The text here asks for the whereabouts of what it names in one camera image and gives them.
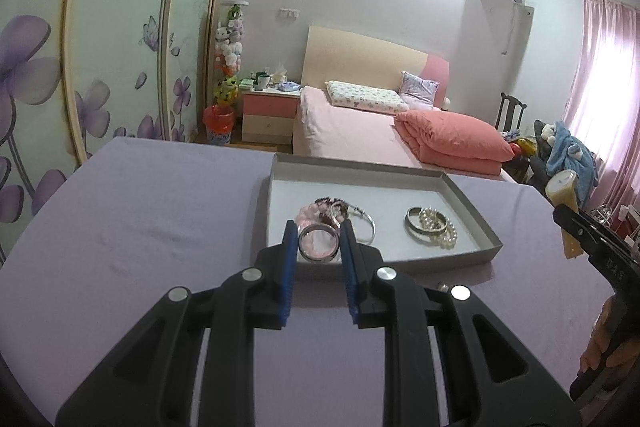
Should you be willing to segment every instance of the wooden floor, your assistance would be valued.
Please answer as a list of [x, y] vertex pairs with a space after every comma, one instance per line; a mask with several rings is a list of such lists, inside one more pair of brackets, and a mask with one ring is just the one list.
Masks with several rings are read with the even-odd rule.
[[[198, 136], [196, 137], [195, 142], [207, 144], [207, 133], [205, 131], [201, 131], [200, 133], [198, 133]], [[234, 129], [231, 133], [231, 143], [228, 143], [227, 145], [225, 145], [225, 147], [293, 154], [292, 144], [276, 145], [276, 144], [270, 144], [270, 143], [243, 142], [242, 141], [242, 121], [239, 121], [234, 126]]]

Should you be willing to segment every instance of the lavender table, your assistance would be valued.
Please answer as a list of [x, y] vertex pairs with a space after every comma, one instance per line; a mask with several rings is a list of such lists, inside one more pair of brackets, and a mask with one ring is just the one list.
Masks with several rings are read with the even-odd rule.
[[[42, 413], [61, 404], [177, 285], [215, 287], [265, 242], [271, 153], [118, 138], [51, 198], [0, 271], [0, 353]], [[504, 247], [465, 283], [565, 387], [610, 295], [566, 261], [533, 188], [452, 176]], [[343, 286], [299, 283], [287, 328], [256, 331], [257, 425], [380, 425], [383, 332], [351, 324]]]

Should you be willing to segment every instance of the curtain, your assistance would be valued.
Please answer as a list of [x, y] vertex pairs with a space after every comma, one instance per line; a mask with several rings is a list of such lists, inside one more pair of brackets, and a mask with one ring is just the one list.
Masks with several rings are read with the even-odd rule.
[[582, 55], [562, 119], [596, 155], [591, 208], [617, 212], [640, 194], [638, 14], [612, 0], [584, 0]]

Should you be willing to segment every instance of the drawer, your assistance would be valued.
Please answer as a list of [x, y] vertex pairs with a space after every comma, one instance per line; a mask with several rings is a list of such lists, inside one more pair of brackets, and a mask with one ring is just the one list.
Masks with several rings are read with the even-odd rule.
[[296, 96], [271, 96], [254, 93], [245, 93], [243, 99], [243, 114], [280, 118], [295, 118], [300, 102], [299, 97]]
[[290, 143], [293, 136], [293, 122], [293, 118], [256, 116], [245, 113], [242, 117], [242, 141]]

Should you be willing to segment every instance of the pink comforter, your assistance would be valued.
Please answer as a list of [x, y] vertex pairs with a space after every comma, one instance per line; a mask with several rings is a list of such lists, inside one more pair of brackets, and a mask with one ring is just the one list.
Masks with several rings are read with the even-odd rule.
[[[392, 116], [334, 107], [323, 90], [310, 86], [302, 91], [293, 148], [303, 156], [443, 170], [418, 160], [396, 131]], [[456, 168], [444, 170], [468, 175]]]
[[500, 174], [513, 151], [486, 122], [471, 116], [412, 110], [395, 117], [396, 131], [417, 158], [449, 169]]

